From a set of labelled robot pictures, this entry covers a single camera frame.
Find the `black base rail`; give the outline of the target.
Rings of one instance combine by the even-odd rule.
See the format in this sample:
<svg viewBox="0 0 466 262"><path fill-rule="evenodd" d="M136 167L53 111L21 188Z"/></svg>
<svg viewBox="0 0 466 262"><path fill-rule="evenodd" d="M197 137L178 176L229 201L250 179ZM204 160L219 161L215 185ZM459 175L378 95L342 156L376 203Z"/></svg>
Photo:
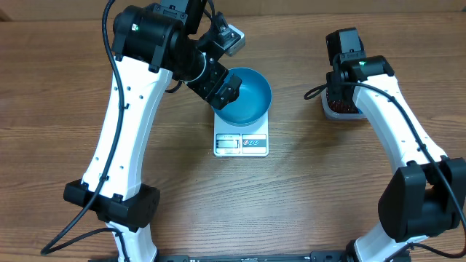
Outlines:
<svg viewBox="0 0 466 262"><path fill-rule="evenodd" d="M344 251L313 251L304 255L204 256L157 255L154 262L356 262Z"/></svg>

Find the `red adzuki beans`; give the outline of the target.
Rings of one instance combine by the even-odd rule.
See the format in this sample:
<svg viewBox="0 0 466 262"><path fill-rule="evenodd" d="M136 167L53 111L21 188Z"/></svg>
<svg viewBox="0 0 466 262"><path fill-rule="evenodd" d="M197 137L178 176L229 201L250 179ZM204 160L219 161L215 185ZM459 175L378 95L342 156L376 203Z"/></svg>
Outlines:
<svg viewBox="0 0 466 262"><path fill-rule="evenodd" d="M328 107L338 114L358 114L357 107L353 102L347 103L343 100L331 100L329 93L326 92Z"/></svg>

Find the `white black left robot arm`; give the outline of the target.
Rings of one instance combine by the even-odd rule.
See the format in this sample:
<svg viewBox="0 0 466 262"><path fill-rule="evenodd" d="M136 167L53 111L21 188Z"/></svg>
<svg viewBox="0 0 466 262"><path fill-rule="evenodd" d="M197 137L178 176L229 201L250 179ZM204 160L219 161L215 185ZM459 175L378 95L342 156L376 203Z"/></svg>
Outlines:
<svg viewBox="0 0 466 262"><path fill-rule="evenodd" d="M158 105L171 82L215 109L235 101L242 81L219 60L245 38L208 0L128 6L115 17L113 33L112 90L98 145L64 197L106 224L119 261L155 261L150 223L160 193L143 184L142 164Z"/></svg>

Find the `blue plastic measuring scoop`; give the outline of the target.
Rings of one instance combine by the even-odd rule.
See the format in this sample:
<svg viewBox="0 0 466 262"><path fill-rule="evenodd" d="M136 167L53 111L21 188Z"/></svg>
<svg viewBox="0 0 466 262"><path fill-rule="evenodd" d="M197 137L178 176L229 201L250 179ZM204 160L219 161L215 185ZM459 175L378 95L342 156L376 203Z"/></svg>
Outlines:
<svg viewBox="0 0 466 262"><path fill-rule="evenodd" d="M365 117L364 113L363 113L359 108L357 108L357 110L358 110L358 113L359 113L362 117Z"/></svg>

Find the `blue plastic bowl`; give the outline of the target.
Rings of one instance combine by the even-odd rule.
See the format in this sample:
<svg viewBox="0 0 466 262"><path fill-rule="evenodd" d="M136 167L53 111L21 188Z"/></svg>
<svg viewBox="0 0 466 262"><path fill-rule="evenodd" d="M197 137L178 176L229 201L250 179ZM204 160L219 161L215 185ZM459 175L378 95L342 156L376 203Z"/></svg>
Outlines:
<svg viewBox="0 0 466 262"><path fill-rule="evenodd" d="M272 104L272 88L266 78L252 68L231 68L232 75L242 80L239 97L221 110L213 109L222 120L234 126L248 126L267 113Z"/></svg>

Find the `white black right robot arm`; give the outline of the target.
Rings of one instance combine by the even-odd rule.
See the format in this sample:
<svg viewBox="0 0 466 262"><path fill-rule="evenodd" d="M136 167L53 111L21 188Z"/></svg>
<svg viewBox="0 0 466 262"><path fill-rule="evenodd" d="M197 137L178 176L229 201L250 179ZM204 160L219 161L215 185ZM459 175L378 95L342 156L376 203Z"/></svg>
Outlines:
<svg viewBox="0 0 466 262"><path fill-rule="evenodd" d="M393 176L378 202L379 222L351 241L346 261L410 261L419 247L445 258L463 258L424 244L465 225L465 160L452 159L424 131L408 107L395 72L383 56L366 56L356 28L326 36L330 101L356 108L374 129Z"/></svg>

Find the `clear plastic container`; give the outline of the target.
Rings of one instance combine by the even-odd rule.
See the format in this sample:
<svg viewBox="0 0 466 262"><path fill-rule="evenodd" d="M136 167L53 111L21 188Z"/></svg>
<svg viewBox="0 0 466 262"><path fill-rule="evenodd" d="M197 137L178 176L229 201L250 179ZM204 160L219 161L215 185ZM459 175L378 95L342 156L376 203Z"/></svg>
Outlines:
<svg viewBox="0 0 466 262"><path fill-rule="evenodd" d="M362 114L360 111L357 113L339 113L333 109L331 109L329 102L328 102L328 96L327 96L327 89L324 89L321 94L321 102L324 110L325 116L330 119L330 120L361 120L365 119L365 115Z"/></svg>

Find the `white digital kitchen scale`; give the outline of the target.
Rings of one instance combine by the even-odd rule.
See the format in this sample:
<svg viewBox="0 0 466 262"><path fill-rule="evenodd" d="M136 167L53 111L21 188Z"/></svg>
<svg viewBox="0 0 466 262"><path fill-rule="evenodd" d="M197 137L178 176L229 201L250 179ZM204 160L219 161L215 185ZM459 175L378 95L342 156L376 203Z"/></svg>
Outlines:
<svg viewBox="0 0 466 262"><path fill-rule="evenodd" d="M268 114L248 126L234 126L215 115L213 153L217 157L268 156Z"/></svg>

